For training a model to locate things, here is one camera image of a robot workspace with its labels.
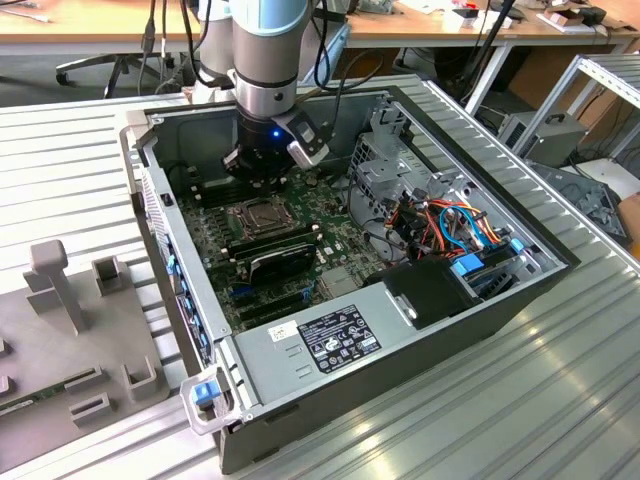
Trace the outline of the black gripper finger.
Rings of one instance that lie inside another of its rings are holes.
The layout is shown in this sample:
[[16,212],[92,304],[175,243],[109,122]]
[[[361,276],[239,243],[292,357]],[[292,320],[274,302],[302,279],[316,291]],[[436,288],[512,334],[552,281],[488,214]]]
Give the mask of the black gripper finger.
[[236,146],[222,158],[221,162],[228,175],[245,183],[250,181],[250,165],[244,158],[242,146]]

